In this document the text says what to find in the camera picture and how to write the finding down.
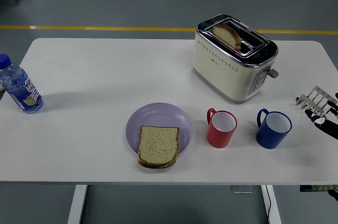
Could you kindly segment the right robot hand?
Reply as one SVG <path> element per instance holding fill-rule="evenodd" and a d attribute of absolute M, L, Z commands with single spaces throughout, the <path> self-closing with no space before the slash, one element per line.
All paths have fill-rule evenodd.
<path fill-rule="evenodd" d="M 311 107 L 310 109 L 305 110 L 305 114 L 318 129 L 337 139 L 337 124 L 326 118 L 326 114 L 328 113 L 332 113 L 335 117 L 337 117 L 337 104 L 333 101 L 334 98 L 327 95 L 327 93 L 321 95 L 323 98 L 327 99 L 326 104 L 330 107 L 328 111 L 325 114 L 322 113 L 320 115 L 319 111 Z"/>

